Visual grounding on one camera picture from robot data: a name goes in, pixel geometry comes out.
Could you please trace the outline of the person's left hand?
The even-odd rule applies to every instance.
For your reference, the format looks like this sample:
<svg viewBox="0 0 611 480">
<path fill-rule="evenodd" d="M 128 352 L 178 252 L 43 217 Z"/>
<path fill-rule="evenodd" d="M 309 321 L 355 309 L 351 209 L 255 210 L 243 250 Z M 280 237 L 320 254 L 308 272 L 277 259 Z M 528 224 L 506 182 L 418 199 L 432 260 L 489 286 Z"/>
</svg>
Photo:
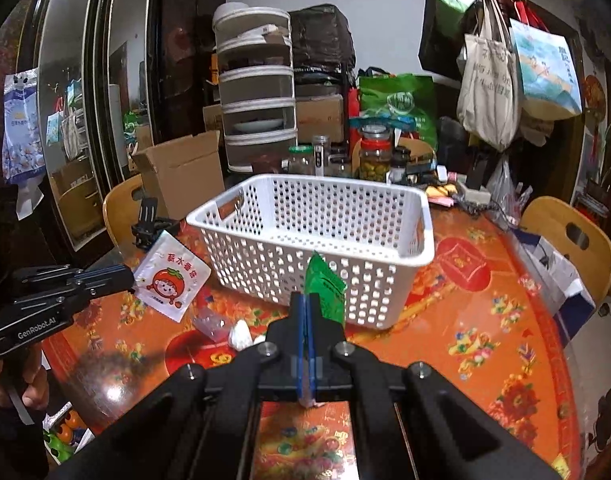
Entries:
<svg viewBox="0 0 611 480">
<path fill-rule="evenodd" d="M 24 364 L 11 372 L 7 363 L 0 360 L 0 406 L 10 408 L 11 401 L 2 378 L 10 380 L 20 394 L 23 404 L 31 410 L 43 411 L 49 401 L 47 370 L 42 364 L 42 347 L 34 344 L 28 349 Z"/>
</svg>

